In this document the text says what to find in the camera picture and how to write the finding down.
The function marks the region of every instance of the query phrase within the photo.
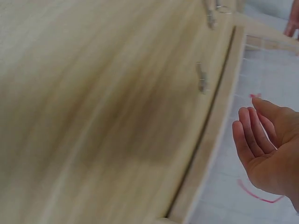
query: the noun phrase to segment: hand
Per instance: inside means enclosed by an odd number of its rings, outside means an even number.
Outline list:
[[[258,98],[252,103],[256,110],[241,108],[233,123],[241,163],[254,186],[286,195],[299,211],[299,113]]]
[[[285,28],[284,34],[293,37],[295,30],[299,28],[299,0],[294,0],[291,13],[290,13],[290,18],[289,22]]]

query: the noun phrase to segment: wooden board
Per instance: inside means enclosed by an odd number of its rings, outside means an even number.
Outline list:
[[[206,121],[232,17],[213,36],[196,0],[6,0],[0,10],[1,223],[165,216]]]

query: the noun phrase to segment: wooden edge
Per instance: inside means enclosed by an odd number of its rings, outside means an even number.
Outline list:
[[[250,46],[246,46],[246,50],[260,50],[260,49],[279,49],[279,50],[287,50],[291,52],[299,53],[299,48],[294,47],[294,45],[282,44],[281,42],[263,40],[262,38],[256,38],[252,36],[247,36],[246,43]]]
[[[195,153],[184,182],[177,194],[168,218],[176,223],[185,224],[195,209],[217,153],[229,109],[233,102],[233,92],[238,79],[245,42],[243,27],[236,27],[232,45],[221,77],[213,108],[208,118],[197,152]]]
[[[243,26],[245,27],[245,32],[248,35],[253,34],[253,36],[259,36],[264,37],[268,39],[269,41],[266,41],[266,44],[264,46],[265,49],[285,49],[289,51],[298,52],[299,47],[299,41],[287,37],[283,35],[280,31],[275,30],[249,16],[246,16],[244,14],[235,13],[234,14],[234,24],[236,26]],[[260,43],[257,43],[259,41],[257,38],[248,36],[247,37],[247,44],[253,45],[253,46],[260,46]]]
[[[168,218],[158,218],[152,224],[177,224]]]

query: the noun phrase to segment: red thread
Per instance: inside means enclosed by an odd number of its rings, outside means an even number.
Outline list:
[[[262,94],[261,94],[261,93],[258,93],[257,95],[255,95],[255,94],[250,94],[249,97],[250,97],[250,98],[253,98],[253,97],[261,98],[261,97],[262,97]]]
[[[254,198],[256,198],[256,199],[259,199],[259,200],[261,200],[261,201],[263,201],[263,202],[267,202],[267,203],[276,203],[276,202],[278,202],[280,199],[282,199],[282,198],[284,197],[284,196],[280,196],[278,199],[276,199],[276,200],[274,200],[274,201],[269,201],[269,200],[260,198],[259,196],[257,196],[257,195],[255,195],[255,194],[251,193],[251,192],[245,187],[245,185],[243,184],[243,182],[242,182],[241,179],[238,179],[237,181],[238,181],[238,185],[239,185],[239,186],[240,186],[240,187],[241,187],[247,194],[249,194],[250,196],[252,196],[252,197],[254,197]]]

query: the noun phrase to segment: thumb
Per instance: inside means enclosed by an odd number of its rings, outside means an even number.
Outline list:
[[[274,123],[281,107],[260,98],[252,98],[252,104],[256,111]]]

